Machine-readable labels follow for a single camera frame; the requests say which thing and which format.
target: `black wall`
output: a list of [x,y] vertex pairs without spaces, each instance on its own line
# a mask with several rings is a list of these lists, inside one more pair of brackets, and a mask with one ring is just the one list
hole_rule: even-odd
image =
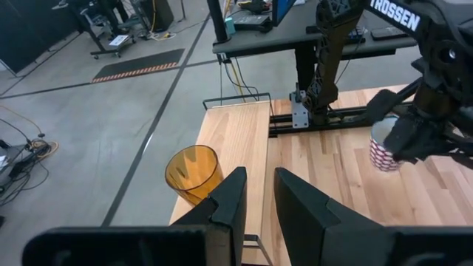
[[0,0],[0,59],[18,72],[78,28],[58,0]]

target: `orange plastic cup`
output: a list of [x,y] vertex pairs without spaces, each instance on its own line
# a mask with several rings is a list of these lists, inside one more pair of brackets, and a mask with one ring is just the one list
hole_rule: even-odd
[[168,185],[192,205],[199,204],[223,180],[217,153],[204,145],[175,154],[166,166],[165,177]]

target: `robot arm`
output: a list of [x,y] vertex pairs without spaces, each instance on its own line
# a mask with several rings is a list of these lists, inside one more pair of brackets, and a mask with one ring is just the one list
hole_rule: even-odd
[[468,0],[321,0],[316,11],[317,27],[324,35],[316,49],[319,64],[302,99],[312,122],[327,122],[328,105],[338,97],[335,76],[344,38],[364,10],[418,42],[422,58],[417,61],[423,65],[423,76],[398,94],[378,93],[362,118],[381,120],[415,93],[413,105],[399,113],[384,141],[386,148],[397,160],[415,163],[433,154],[460,156],[459,163],[473,168],[473,162],[465,160],[473,155],[471,144],[454,135],[451,127],[453,123],[471,131],[473,123],[465,108],[473,106],[473,2]]

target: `black floor line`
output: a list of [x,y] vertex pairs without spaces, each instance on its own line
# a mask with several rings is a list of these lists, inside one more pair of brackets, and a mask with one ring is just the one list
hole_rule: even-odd
[[188,64],[186,66],[186,68],[187,67],[198,67],[198,66],[202,66],[202,65],[205,65],[205,64],[214,64],[216,62],[218,62],[217,59],[213,59],[213,60],[209,60],[209,61],[203,61],[203,62],[199,62],[199,63]]
[[154,130],[156,129],[157,124],[159,123],[161,117],[163,116],[164,110],[166,109],[166,106],[168,105],[169,99],[171,99],[172,93],[176,89],[177,83],[179,82],[179,79],[183,75],[184,69],[186,68],[187,63],[189,62],[189,59],[191,58],[192,53],[194,53],[194,49],[197,45],[197,42],[199,41],[200,36],[202,35],[209,19],[210,19],[210,14],[207,15],[207,18],[205,19],[204,23],[200,27],[199,32],[197,33],[197,36],[194,39],[194,42],[192,43],[191,48],[189,49],[189,52],[187,53],[186,58],[184,58],[183,64],[179,68],[179,71],[177,72],[176,77],[174,78],[174,81],[172,82],[172,85],[169,88],[168,93],[164,97],[163,103],[161,104],[161,107],[157,111],[157,114],[154,117],[154,120],[152,124],[150,125],[149,130],[146,133],[146,136],[143,142],[141,143],[141,146],[138,149],[137,154],[135,155],[135,158],[133,159],[133,163],[130,166],[130,169],[128,170],[128,172],[126,173],[126,176],[123,179],[123,182],[121,183],[121,186],[118,189],[118,192],[115,195],[115,198],[113,199],[112,205],[110,206],[109,211],[107,211],[106,213],[105,219],[103,219],[102,226],[110,226],[110,224],[112,223],[112,220],[115,214],[117,213],[118,207],[120,207],[121,201],[123,197],[125,196],[126,190],[128,189],[130,182],[132,181],[133,176],[135,175],[135,172],[138,166],[140,165],[140,161],[145,151],[146,144],[148,143],[149,138],[151,137]]
[[[198,67],[198,66],[202,66],[202,65],[206,65],[206,64],[214,64],[218,62],[217,59],[214,59],[214,60],[209,60],[209,61],[203,61],[203,62],[199,62],[199,63],[193,63],[193,64],[188,64],[186,66],[176,66],[176,67],[172,67],[172,68],[169,68],[169,69],[164,69],[164,70],[161,70],[159,72],[153,72],[153,73],[143,73],[141,75],[150,75],[150,74],[157,74],[157,73],[162,73],[162,72],[166,72],[166,71],[171,71],[171,70],[176,70],[176,69],[181,69],[181,68],[189,68],[189,67]],[[121,79],[127,79],[127,78],[136,78],[136,77],[139,77],[141,75],[135,75],[135,76],[132,76],[132,77],[126,77],[126,78],[121,78]],[[21,78],[19,81],[17,81],[14,86],[19,83],[20,81],[23,80],[23,78]],[[90,84],[98,84],[98,83],[92,83],[92,82],[84,82],[84,83],[79,83],[79,84],[72,84],[72,85],[67,85],[67,86],[60,86],[60,87],[56,87],[56,88],[51,88],[51,89],[42,89],[42,90],[39,90],[39,91],[36,91],[36,92],[25,92],[25,93],[20,93],[20,94],[17,94],[17,95],[8,95],[8,96],[3,96],[1,97],[0,96],[0,100],[4,100],[4,99],[11,99],[11,98],[17,98],[17,97],[24,97],[24,96],[28,96],[28,95],[37,95],[37,94],[41,94],[41,93],[45,93],[45,92],[55,92],[55,91],[58,91],[58,90],[62,90],[62,89],[73,89],[73,88],[77,88],[79,86],[86,86],[86,85],[90,85]]]
[[70,43],[72,43],[77,37],[79,37],[81,34],[77,34],[77,36],[75,36],[74,38],[72,38],[72,40],[70,40],[67,44],[65,44],[63,47],[57,49],[56,51],[54,51],[54,53],[46,58],[44,61],[42,61],[41,63],[38,64],[38,66],[35,66],[35,68],[33,68],[31,71],[29,71],[26,75],[24,76],[21,76],[20,80],[15,82],[15,84],[13,84],[10,88],[8,88],[6,91],[2,92],[0,94],[0,96],[3,96],[5,95],[7,92],[9,92],[11,89],[13,89],[14,86],[16,86],[18,83],[20,83],[22,80],[24,80],[28,75],[30,75],[31,73],[33,73],[33,71],[35,71],[37,68],[39,68],[42,64],[44,64],[46,61],[48,61],[49,59],[51,59],[51,57],[53,57],[55,54],[57,54],[58,52],[60,52],[63,48],[65,48],[66,46],[68,46]]
[[45,93],[45,92],[55,92],[55,91],[62,90],[62,89],[72,89],[72,88],[77,88],[79,86],[86,86],[86,85],[90,85],[90,84],[92,84],[92,83],[86,82],[86,83],[79,83],[79,84],[73,84],[73,85],[67,85],[67,86],[60,86],[60,87],[52,88],[52,89],[42,89],[42,90],[36,91],[36,92],[25,92],[25,93],[20,93],[20,94],[17,94],[17,95],[8,95],[8,96],[0,97],[0,100],[18,98],[18,97],[23,97],[23,96],[28,96],[28,95],[37,95],[37,94],[41,94],[41,93]]

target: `paper cup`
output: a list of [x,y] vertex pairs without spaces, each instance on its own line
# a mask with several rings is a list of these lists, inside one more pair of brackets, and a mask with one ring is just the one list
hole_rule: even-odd
[[384,139],[391,132],[397,120],[396,116],[388,116],[372,126],[370,160],[379,171],[397,171],[402,165],[402,162],[395,161],[392,158],[392,153],[383,147]]

